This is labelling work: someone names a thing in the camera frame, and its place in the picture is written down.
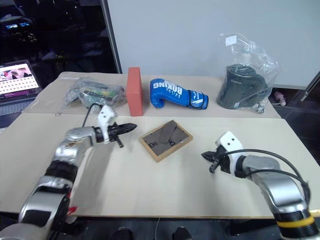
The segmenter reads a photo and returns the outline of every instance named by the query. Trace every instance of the clear plastic bag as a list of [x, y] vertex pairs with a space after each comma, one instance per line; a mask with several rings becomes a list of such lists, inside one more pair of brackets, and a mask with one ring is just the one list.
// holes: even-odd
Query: clear plastic bag
[[226, 109], [255, 109], [263, 113], [281, 68], [267, 52], [239, 33], [221, 34], [219, 40], [233, 55], [226, 67], [217, 103]]
[[93, 103], [117, 107], [127, 102], [125, 89], [120, 85], [105, 85], [91, 77], [81, 77], [70, 86], [64, 97], [64, 105], [81, 101], [88, 109]]

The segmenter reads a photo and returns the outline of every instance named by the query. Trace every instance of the table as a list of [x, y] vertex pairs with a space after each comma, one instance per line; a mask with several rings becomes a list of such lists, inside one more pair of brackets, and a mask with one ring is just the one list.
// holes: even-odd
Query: table
[[[193, 140], [156, 163], [138, 138], [175, 120]], [[49, 165], [64, 133], [78, 127], [83, 114], [23, 113], [0, 136], [0, 211], [19, 212], [26, 197]], [[95, 125], [92, 114], [87, 126]], [[283, 119], [231, 117], [119, 116], [118, 124], [138, 127], [116, 143], [99, 145], [86, 153], [75, 183], [72, 206], [76, 216], [271, 218], [251, 181], [217, 170], [200, 153], [214, 151], [214, 142], [233, 132], [245, 148], [272, 151], [289, 159], [309, 182], [310, 210], [320, 216], [320, 167]], [[290, 169], [281, 164], [285, 171]]]
[[[127, 74], [107, 74], [107, 73], [86, 73], [86, 72], [62, 72], [59, 77], [49, 84], [27, 107], [25, 113], [64, 113], [64, 114], [85, 114], [86, 109], [81, 103], [73, 104], [72, 107], [64, 106], [64, 96], [68, 88], [79, 78], [91, 77], [103, 84], [127, 85]], [[172, 81], [190, 90], [203, 92], [209, 96], [209, 104], [206, 110], [191, 109], [179, 106], [169, 101], [165, 102], [163, 108], [155, 108], [150, 103], [149, 82], [155, 78], [163, 78]], [[216, 98], [223, 84], [221, 77], [209, 76], [159, 76], [142, 75], [143, 90], [143, 115], [147, 117], [197, 117], [197, 118], [278, 118], [281, 117], [273, 106], [268, 103], [264, 113], [257, 113], [248, 109], [225, 109], [219, 106]], [[116, 113], [119, 116], [130, 116], [127, 104], [117, 107]]]

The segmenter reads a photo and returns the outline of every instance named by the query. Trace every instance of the white wall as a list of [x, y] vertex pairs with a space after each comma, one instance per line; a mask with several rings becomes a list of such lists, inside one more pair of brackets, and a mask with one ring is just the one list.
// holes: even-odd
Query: white wall
[[304, 89], [320, 71], [320, 0], [109, 0], [122, 71], [223, 76], [220, 33], [237, 32], [282, 67], [279, 87]]

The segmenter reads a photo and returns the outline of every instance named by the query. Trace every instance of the robotic arm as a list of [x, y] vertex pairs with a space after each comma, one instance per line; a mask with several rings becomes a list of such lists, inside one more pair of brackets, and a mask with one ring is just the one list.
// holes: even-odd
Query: robotic arm
[[117, 125], [116, 114], [103, 106], [97, 119], [99, 127], [70, 129], [57, 147], [50, 166], [46, 169], [19, 214], [18, 223], [0, 232], [0, 240], [45, 240], [50, 230], [59, 230], [66, 219], [70, 193], [85, 152], [98, 143], [117, 141], [118, 135], [137, 127], [133, 123]]
[[[215, 144], [216, 152], [207, 151], [201, 154], [206, 160], [212, 162], [209, 171], [214, 173], [220, 166], [223, 172], [238, 178], [247, 178], [258, 185], [276, 220], [282, 239], [320, 240], [315, 219], [308, 209], [310, 200], [308, 184], [302, 180], [298, 170], [291, 163], [275, 153], [243, 149], [240, 141], [229, 131]], [[244, 152], [262, 152], [284, 159], [298, 174], [291, 177], [302, 181], [304, 196], [293, 179], [281, 171], [277, 160], [271, 157], [246, 156], [243, 155]]]

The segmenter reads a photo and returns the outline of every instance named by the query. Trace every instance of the blue boxing glove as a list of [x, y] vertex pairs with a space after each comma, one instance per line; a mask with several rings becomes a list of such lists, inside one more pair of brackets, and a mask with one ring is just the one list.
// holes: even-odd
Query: blue boxing glove
[[164, 100], [193, 109], [206, 109], [209, 102], [208, 96], [202, 92], [186, 90], [162, 78], [153, 79], [150, 82], [150, 101], [152, 105], [156, 108], [162, 108], [165, 105]]

